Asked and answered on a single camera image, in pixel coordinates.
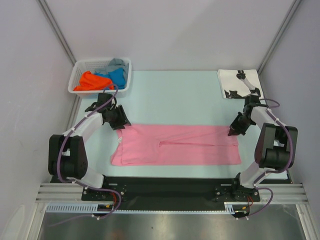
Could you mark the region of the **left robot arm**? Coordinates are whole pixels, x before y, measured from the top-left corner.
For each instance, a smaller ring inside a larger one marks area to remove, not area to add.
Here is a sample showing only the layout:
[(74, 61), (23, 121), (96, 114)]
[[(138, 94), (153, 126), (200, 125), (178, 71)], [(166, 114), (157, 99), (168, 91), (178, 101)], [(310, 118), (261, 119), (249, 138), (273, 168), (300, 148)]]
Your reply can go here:
[(106, 176), (89, 167), (85, 144), (93, 133), (105, 123), (113, 131), (130, 126), (124, 108), (117, 104), (116, 95), (99, 93), (97, 101), (86, 110), (84, 117), (62, 134), (49, 139), (48, 172), (62, 183), (75, 182), (93, 190), (100, 200), (105, 200), (115, 190), (106, 184)]

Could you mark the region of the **pink t shirt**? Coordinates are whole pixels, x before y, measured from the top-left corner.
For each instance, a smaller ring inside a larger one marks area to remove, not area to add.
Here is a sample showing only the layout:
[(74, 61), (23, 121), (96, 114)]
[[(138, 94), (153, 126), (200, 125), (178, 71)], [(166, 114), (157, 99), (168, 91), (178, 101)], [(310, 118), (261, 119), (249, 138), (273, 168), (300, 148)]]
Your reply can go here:
[(228, 126), (133, 124), (117, 130), (114, 166), (239, 165), (239, 143)]

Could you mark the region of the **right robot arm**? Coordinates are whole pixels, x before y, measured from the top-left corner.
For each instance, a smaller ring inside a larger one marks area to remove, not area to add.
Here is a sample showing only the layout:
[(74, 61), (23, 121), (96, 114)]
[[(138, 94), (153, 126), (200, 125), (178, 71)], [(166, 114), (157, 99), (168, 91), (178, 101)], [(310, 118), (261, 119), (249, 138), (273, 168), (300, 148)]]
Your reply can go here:
[(242, 202), (259, 194), (258, 184), (270, 174), (280, 174), (295, 160), (298, 129), (284, 124), (271, 107), (261, 103), (257, 95), (244, 99), (244, 108), (229, 126), (229, 136), (245, 135), (250, 126), (258, 126), (260, 134), (254, 150), (254, 162), (232, 180), (230, 196)]

